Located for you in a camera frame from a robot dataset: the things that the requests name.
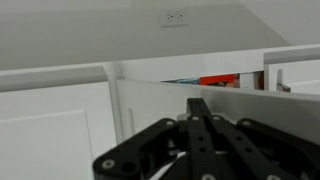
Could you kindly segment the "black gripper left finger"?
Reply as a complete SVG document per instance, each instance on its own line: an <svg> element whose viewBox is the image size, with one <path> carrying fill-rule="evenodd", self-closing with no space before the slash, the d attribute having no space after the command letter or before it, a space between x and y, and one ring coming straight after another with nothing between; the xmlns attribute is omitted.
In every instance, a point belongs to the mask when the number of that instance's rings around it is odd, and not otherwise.
<svg viewBox="0 0 320 180"><path fill-rule="evenodd" d="M185 121L161 119L95 159L94 180L150 180L168 164L158 180L186 178Z"/></svg>

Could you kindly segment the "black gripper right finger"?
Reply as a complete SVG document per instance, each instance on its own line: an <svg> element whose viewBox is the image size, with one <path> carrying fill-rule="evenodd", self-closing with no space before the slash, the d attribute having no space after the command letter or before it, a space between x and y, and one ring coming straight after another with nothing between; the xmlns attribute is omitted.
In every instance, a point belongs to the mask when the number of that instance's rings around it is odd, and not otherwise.
<svg viewBox="0 0 320 180"><path fill-rule="evenodd" d="M233 124L189 98L188 160L193 177L213 180L320 180L317 144L252 119Z"/></svg>

